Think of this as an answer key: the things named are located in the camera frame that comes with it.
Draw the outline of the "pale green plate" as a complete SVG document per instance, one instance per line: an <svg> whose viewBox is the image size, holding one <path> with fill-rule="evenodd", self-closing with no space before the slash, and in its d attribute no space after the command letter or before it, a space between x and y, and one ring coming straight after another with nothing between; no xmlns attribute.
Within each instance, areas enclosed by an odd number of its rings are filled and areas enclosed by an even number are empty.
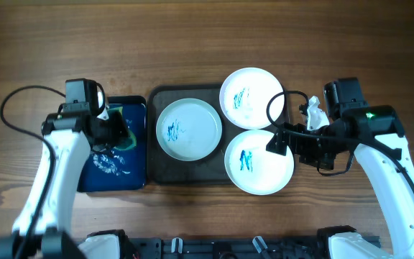
<svg viewBox="0 0 414 259"><path fill-rule="evenodd" d="M223 125L207 102L186 98L169 104L157 119L155 134L170 157L190 162L210 155L220 143Z"/></svg>

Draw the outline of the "white plate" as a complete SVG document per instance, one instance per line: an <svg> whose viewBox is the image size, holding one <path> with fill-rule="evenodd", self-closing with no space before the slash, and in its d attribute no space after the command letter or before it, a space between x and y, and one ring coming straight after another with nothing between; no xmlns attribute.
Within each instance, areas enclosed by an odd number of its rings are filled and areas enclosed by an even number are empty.
<svg viewBox="0 0 414 259"><path fill-rule="evenodd" d="M225 117L237 127L260 130L283 112L285 97L281 83L261 68L241 68L221 85L219 103Z"/></svg>
<svg viewBox="0 0 414 259"><path fill-rule="evenodd" d="M279 155L266 150L274 135L254 129L237 135L226 148L224 165L231 181L242 191L270 195L284 188L293 176L295 162L290 150Z"/></svg>

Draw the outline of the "green yellow sponge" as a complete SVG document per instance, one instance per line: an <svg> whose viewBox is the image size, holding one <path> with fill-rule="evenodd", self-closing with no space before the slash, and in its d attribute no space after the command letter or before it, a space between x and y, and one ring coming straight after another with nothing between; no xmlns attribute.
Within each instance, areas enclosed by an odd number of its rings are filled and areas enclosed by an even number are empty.
<svg viewBox="0 0 414 259"><path fill-rule="evenodd" d="M118 106L110 106L108 109L108 114L111 116L112 114L119 113L126 125L126 133L127 137L121 137L118 144L114 147L116 150L119 151L128 151L132 150L137 146L137 139L135 134L131 131L130 127L132 125L132 120L127 119L124 116L124 107L122 105Z"/></svg>

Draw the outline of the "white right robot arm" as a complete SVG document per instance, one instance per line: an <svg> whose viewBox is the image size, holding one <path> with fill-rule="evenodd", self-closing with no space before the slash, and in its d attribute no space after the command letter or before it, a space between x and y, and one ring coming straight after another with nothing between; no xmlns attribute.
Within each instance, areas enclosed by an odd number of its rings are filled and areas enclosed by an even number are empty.
<svg viewBox="0 0 414 259"><path fill-rule="evenodd" d="M398 115L391 106L339 108L334 121L317 130L301 124L277 126L267 150L292 152L322 176L335 176L334 160L348 152L375 192L390 233L394 256L414 258L414 165Z"/></svg>

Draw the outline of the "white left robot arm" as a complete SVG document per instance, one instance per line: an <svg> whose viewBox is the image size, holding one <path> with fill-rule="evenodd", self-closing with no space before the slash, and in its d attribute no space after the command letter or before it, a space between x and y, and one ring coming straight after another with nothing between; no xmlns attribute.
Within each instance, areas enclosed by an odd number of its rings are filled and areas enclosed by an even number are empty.
<svg viewBox="0 0 414 259"><path fill-rule="evenodd" d="M103 232L78 244L69 235L73 202L83 166L97 145L115 146L127 137L120 113L51 114L43 126L43 154L28 200L12 234L0 237L0 258L122 258L128 240Z"/></svg>

